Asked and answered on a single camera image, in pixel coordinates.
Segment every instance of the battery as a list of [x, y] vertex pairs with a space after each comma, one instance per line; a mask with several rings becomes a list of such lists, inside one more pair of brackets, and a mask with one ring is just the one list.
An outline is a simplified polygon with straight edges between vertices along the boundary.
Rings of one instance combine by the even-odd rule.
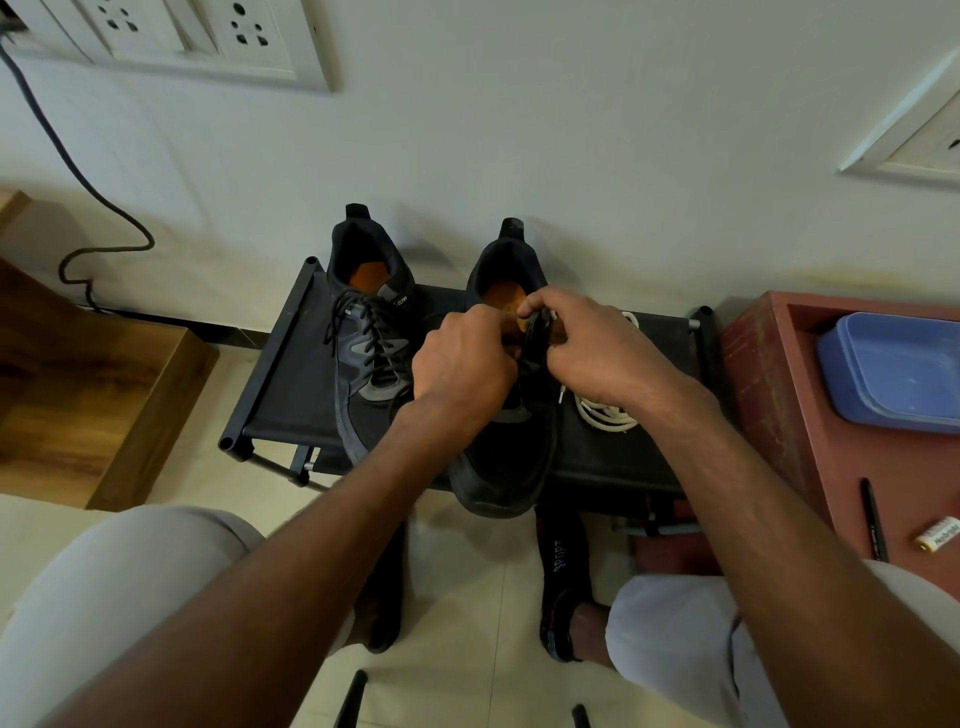
[[920, 534], [913, 540], [913, 543], [927, 553], [933, 553], [957, 534], [960, 534], [960, 520], [953, 516], [947, 516]]

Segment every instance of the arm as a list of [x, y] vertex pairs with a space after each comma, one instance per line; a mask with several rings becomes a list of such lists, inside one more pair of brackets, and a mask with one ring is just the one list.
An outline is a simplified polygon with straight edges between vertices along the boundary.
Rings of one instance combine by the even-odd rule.
[[544, 305], [567, 337], [551, 348], [550, 371], [625, 408], [683, 484], [790, 724], [955, 723], [960, 657], [763, 462], [713, 396], [617, 309], [547, 288], [519, 313]]
[[492, 308], [451, 314], [380, 444], [44, 726], [289, 725], [397, 526], [503, 404], [516, 363], [500, 338]]

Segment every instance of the person's right arm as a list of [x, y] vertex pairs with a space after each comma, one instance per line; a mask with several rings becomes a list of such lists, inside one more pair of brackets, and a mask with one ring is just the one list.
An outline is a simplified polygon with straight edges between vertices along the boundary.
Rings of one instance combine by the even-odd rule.
[[544, 288], [518, 313], [544, 306], [566, 336], [550, 371], [626, 409], [683, 484], [790, 724], [960, 722], [960, 656], [770, 469], [713, 395], [617, 309]]

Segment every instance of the hand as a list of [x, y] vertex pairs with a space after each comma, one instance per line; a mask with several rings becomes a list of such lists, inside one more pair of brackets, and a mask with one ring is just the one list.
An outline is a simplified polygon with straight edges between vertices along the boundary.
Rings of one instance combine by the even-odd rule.
[[555, 342], [547, 351], [550, 373], [581, 397], [621, 407], [657, 409], [683, 393], [709, 393], [678, 370], [618, 308], [547, 286], [527, 296], [516, 315], [541, 308], [557, 312]]
[[487, 305], [446, 314], [414, 357], [414, 397], [438, 404], [447, 425], [462, 428], [469, 443], [503, 406], [516, 381], [516, 362], [502, 342], [504, 336], [519, 335], [513, 314]]

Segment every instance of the black fabric shelf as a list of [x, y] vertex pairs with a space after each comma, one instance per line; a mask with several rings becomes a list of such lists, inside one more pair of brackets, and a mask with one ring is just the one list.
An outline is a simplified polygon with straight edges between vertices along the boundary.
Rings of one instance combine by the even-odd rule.
[[[439, 326], [447, 312], [462, 310], [462, 291], [420, 289], [429, 328]], [[313, 449], [319, 449], [313, 472], [342, 474], [350, 469], [334, 419], [334, 360], [324, 344], [330, 306], [325, 272], [316, 258], [307, 258], [221, 439], [221, 449], [234, 458], [269, 467], [299, 485], [308, 484], [304, 463]], [[727, 400], [725, 392], [718, 391], [726, 379], [710, 309], [700, 309], [693, 319], [644, 313], [636, 317], [678, 368]], [[564, 397], [559, 426], [557, 457], [542, 500], [562, 498], [579, 510], [642, 518], [647, 495], [683, 496], [676, 476], [641, 427], [623, 433], [594, 429], [580, 418], [571, 393]], [[254, 454], [252, 440], [301, 447], [288, 469]], [[443, 476], [433, 487], [449, 489]]]

